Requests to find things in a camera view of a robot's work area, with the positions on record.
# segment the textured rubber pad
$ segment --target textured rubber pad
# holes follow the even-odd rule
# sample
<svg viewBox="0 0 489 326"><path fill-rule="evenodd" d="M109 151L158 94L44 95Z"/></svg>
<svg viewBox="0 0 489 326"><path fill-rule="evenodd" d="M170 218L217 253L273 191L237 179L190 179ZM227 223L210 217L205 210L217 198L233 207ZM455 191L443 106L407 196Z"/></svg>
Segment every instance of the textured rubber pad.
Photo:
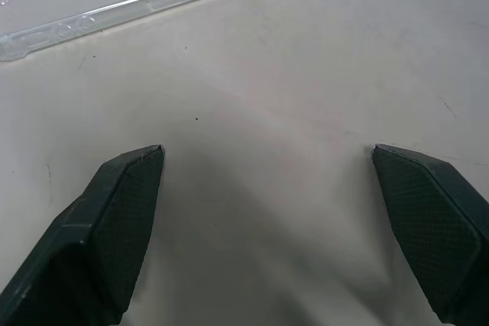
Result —
<svg viewBox="0 0 489 326"><path fill-rule="evenodd" d="M153 227L161 146L105 163L0 295L1 326L118 324Z"/></svg>
<svg viewBox="0 0 489 326"><path fill-rule="evenodd" d="M394 235L443 322L489 324L489 204L449 163L377 145L373 161Z"/></svg>

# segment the white table surface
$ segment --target white table surface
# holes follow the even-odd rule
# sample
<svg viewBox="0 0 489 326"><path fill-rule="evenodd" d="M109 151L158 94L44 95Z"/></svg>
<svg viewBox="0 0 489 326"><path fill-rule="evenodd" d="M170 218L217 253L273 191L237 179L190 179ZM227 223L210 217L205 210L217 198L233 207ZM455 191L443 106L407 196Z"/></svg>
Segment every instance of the white table surface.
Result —
<svg viewBox="0 0 489 326"><path fill-rule="evenodd" d="M437 325L369 152L488 198L488 96L488 0L203 0L2 63L0 288L104 161L163 144L125 326Z"/></svg>

